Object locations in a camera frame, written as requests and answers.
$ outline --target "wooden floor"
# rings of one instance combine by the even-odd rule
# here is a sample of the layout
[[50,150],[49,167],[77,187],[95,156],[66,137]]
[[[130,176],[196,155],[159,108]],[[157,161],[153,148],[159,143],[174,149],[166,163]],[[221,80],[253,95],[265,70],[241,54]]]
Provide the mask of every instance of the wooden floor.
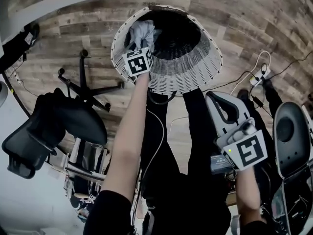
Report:
[[[10,13],[41,0],[10,0]],[[271,53],[270,69],[276,73],[294,59],[304,58],[313,49],[313,0],[92,0],[55,11],[39,20],[40,39],[30,49],[27,61],[18,69],[25,87],[39,95],[52,92],[60,83],[57,71],[66,70],[65,77],[79,82],[79,52],[89,51],[86,76],[90,88],[116,85],[121,79],[110,61],[112,38],[118,28],[134,12],[148,5],[168,4],[182,8],[195,16],[214,38],[224,54],[224,66],[207,89],[216,84],[236,80],[245,70],[253,68],[262,50]],[[266,55],[261,62],[267,62]],[[32,112],[36,97],[10,79],[18,96]],[[307,100],[312,91],[313,55],[292,65],[285,73],[273,79],[283,101],[299,104]],[[230,92],[235,84],[220,88]],[[248,79],[238,89],[249,88]],[[110,102],[110,113],[97,110],[109,134],[109,149],[129,103],[133,86],[97,98]],[[261,100],[263,92],[256,88],[254,94]],[[259,109],[268,129],[271,117]],[[187,112],[182,98],[169,103],[168,130],[174,118],[185,117]],[[181,171],[185,172],[189,159],[191,140],[188,119],[173,123],[168,136],[170,146]],[[67,135],[62,147],[69,151],[73,137]]]

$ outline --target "person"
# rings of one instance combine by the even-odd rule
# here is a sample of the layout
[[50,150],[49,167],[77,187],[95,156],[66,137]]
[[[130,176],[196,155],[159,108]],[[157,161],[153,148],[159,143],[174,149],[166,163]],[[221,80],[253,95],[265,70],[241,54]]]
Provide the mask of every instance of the person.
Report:
[[[192,139],[188,173],[184,175],[167,142],[167,104],[155,104],[147,98],[148,83],[147,73],[136,81],[84,235],[134,233],[130,212],[139,165],[140,192],[149,208],[143,234],[226,234],[231,220],[225,204],[228,188],[223,177],[211,173],[210,155],[218,151],[213,144],[217,133],[203,93],[196,89],[183,94]],[[165,95],[152,93],[152,97],[157,103],[167,100]],[[238,172],[236,190],[241,234],[273,234],[260,215],[260,193],[252,167]]]

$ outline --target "black sleeve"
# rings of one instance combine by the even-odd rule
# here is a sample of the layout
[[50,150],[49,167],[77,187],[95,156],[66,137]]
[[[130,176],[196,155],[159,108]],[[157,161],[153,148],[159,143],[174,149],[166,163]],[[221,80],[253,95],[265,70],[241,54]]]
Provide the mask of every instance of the black sleeve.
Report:
[[130,201],[113,191],[100,192],[88,216],[84,235],[126,235],[131,230]]
[[262,221],[254,221],[242,227],[240,235],[274,235],[269,225]]

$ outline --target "office chair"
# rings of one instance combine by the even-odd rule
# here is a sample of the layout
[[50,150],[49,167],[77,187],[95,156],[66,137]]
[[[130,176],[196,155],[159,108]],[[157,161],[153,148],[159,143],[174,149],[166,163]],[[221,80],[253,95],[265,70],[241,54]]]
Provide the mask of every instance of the office chair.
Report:
[[107,143],[107,131],[96,111],[56,88],[54,93],[38,97],[31,117],[2,143],[9,155],[8,170],[32,178],[49,154],[56,155],[54,148],[64,138],[65,130],[84,142]]
[[88,51],[86,51],[85,49],[80,52],[80,62],[79,62],[80,87],[78,85],[72,83],[69,79],[65,79],[63,77],[63,74],[65,73],[65,70],[63,68],[59,69],[59,71],[58,71],[59,79],[63,83],[66,84],[68,95],[70,95],[69,89],[71,88],[74,92],[76,92],[76,94],[78,95],[78,97],[80,99],[86,100],[88,103],[91,103],[92,105],[109,112],[111,105],[109,103],[106,103],[105,105],[103,105],[97,99],[95,99],[93,96],[112,92],[112,91],[115,91],[117,89],[123,89],[125,86],[125,83],[121,81],[121,82],[118,82],[117,86],[90,90],[87,87],[86,75],[85,75],[84,59],[87,56],[88,56]]

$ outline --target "white wicker basket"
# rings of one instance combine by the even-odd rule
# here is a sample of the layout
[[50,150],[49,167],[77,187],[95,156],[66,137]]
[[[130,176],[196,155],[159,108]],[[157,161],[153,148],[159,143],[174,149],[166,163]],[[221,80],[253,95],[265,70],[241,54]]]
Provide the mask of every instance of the white wicker basket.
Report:
[[172,60],[159,59],[153,56],[151,68],[151,82],[149,88],[157,94],[172,95],[192,91],[219,73],[223,65],[223,55],[214,40],[196,18],[185,11],[167,5],[146,7],[131,16],[118,30],[114,37],[111,49],[111,60],[117,71],[127,80],[134,82],[129,77],[125,68],[122,54],[125,53],[124,42],[129,28],[143,15],[152,10],[168,10],[185,14],[200,29],[201,37],[199,43],[189,53]]

